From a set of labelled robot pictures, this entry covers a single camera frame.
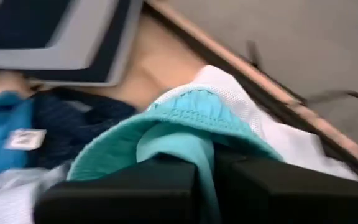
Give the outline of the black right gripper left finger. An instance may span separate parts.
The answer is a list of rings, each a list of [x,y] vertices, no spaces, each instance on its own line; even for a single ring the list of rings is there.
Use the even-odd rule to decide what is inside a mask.
[[[194,164],[158,157],[99,179],[60,182],[36,202],[34,222],[197,223],[197,177]]]

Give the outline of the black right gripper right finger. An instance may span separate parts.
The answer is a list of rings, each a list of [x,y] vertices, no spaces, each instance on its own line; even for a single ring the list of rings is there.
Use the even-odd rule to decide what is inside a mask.
[[[358,181],[231,151],[214,158],[223,223],[358,223]]]

